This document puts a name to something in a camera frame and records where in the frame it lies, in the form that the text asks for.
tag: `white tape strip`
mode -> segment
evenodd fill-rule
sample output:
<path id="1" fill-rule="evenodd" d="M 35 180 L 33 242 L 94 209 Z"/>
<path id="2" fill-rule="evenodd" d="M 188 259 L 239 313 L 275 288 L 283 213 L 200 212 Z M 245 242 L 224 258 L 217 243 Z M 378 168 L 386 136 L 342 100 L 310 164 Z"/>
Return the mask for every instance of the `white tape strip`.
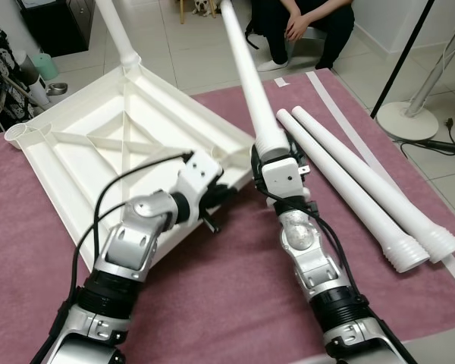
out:
<path id="1" fill-rule="evenodd" d="M 306 75 L 309 77 L 310 82 L 312 82 L 312 85 L 315 87 L 315 91 L 317 91 L 318 95 L 325 103 L 325 106 L 327 106 L 328 110 L 332 113 L 337 123 L 339 123 L 344 133 L 349 137 L 349 140 L 356 147 L 357 151 L 364 158 L 369 167 L 371 167 L 374 172 L 379 174 L 379 176 L 384 178 L 386 182 L 393 186 L 397 191 L 400 191 L 403 194 L 389 173 L 386 172 L 379 160 L 375 157 L 374 154 L 372 154 L 371 149 L 369 149 L 369 147 L 364 143 L 359 134 L 346 119 L 344 114 L 342 114 L 342 111 L 340 111 L 338 106 L 335 104 L 335 101 L 328 94 L 327 90 L 325 89 L 324 85 L 322 85 L 322 82 L 320 82 L 315 72 L 307 72 Z"/>
<path id="2" fill-rule="evenodd" d="M 371 149 L 369 149 L 369 147 L 364 143 L 364 140 L 362 140 L 353 126 L 350 125 L 349 121 L 346 119 L 344 114 L 342 114 L 342 111 L 340 111 L 340 109 L 337 107 L 335 101 L 328 94 L 327 90 L 325 89 L 324 85 L 322 85 L 322 82 L 320 82 L 320 79 L 317 77 L 315 72 L 307 72 L 307 76 L 309 77 L 310 82 L 312 82 L 312 85 L 315 87 L 315 91 L 317 91 L 318 95 L 325 103 L 325 106 L 327 106 L 328 110 L 332 113 L 335 120 L 339 123 L 344 133 L 349 137 L 350 141 L 359 151 L 360 155 L 366 161 L 369 167 L 371 167 L 376 173 L 383 177 L 388 183 L 395 186 L 397 190 L 403 193 L 396 185 L 393 178 L 391 178 L 389 173 L 384 169 L 379 160 L 375 157 L 374 154 L 372 154 Z M 455 279 L 455 257 L 453 255 L 449 255 L 441 262 L 445 265 L 445 268 Z"/>
<path id="3" fill-rule="evenodd" d="M 285 87 L 289 85 L 289 83 L 285 82 L 285 80 L 281 77 L 275 78 L 275 83 L 278 85 L 278 87 Z"/>

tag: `black pole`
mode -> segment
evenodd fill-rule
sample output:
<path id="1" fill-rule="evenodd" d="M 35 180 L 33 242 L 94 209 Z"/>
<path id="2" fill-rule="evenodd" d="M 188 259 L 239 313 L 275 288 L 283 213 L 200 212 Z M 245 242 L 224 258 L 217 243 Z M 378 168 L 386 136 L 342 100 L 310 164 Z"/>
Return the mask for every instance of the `black pole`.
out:
<path id="1" fill-rule="evenodd" d="M 425 23 L 425 20 L 429 14 L 434 2 L 435 2 L 435 0 L 428 0 L 428 2 L 426 3 L 425 8 L 423 9 L 422 15 L 421 15 L 421 17 L 419 17 L 418 23 L 416 23 L 415 29 L 411 33 L 411 37 L 408 39 L 408 43 L 404 47 L 403 53 L 401 54 L 400 59 L 398 60 L 398 62 L 396 64 L 396 67 L 394 67 L 394 69 L 393 69 L 393 73 L 389 77 L 389 80 L 386 83 L 386 86 L 384 87 L 381 95 L 379 96 L 378 102 L 376 102 L 376 106 L 372 110 L 371 118 L 374 119 L 376 117 L 376 115 L 378 114 L 378 111 L 381 108 L 382 103 L 386 99 L 386 96 L 388 95 L 389 91 L 391 90 L 391 87 L 393 86 L 394 80 L 396 80 L 397 75 L 400 73 L 400 70 L 406 60 L 406 57 L 408 57 L 408 54 L 410 53 L 411 48 L 413 47 L 413 44 L 415 43 L 416 38 L 418 37 L 419 32 L 422 29 L 423 24 Z"/>

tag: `patterned fabric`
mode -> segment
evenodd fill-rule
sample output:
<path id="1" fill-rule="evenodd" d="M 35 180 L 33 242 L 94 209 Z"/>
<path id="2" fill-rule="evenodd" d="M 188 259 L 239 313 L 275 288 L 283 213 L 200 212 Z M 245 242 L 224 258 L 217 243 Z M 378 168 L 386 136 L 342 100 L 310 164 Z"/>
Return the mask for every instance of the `patterned fabric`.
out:
<path id="1" fill-rule="evenodd" d="M 29 92 L 20 81 L 20 67 L 12 55 L 7 34 L 0 29 L 0 96 L 5 91 L 5 104 L 0 113 L 0 123 L 6 130 L 12 125 L 22 123 L 33 118 L 33 108 L 29 100 L 22 96 L 14 87 L 2 79 L 2 75 L 9 77 L 17 85 Z"/>

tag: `metal stand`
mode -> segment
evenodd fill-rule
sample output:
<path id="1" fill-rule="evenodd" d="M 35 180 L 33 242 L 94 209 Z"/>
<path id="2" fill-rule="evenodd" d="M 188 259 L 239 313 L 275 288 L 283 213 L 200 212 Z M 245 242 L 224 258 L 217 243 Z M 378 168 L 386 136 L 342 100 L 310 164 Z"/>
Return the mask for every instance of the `metal stand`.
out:
<path id="1" fill-rule="evenodd" d="M 379 110 L 377 122 L 386 133 L 402 140 L 426 140 L 438 132 L 437 118 L 423 105 L 454 56 L 455 34 L 415 98 L 411 102 L 392 102 Z"/>

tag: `small dog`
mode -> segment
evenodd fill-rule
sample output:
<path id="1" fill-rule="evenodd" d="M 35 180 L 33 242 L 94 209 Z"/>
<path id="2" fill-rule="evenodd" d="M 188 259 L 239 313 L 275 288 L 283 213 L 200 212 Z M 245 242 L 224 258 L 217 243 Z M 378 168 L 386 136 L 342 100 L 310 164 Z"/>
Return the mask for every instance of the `small dog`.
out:
<path id="1" fill-rule="evenodd" d="M 215 11 L 218 13 L 220 11 L 220 0 L 214 1 Z M 196 8 L 192 11 L 192 14 L 204 13 L 204 17 L 208 17 L 211 14 L 211 5 L 209 0 L 195 0 Z"/>

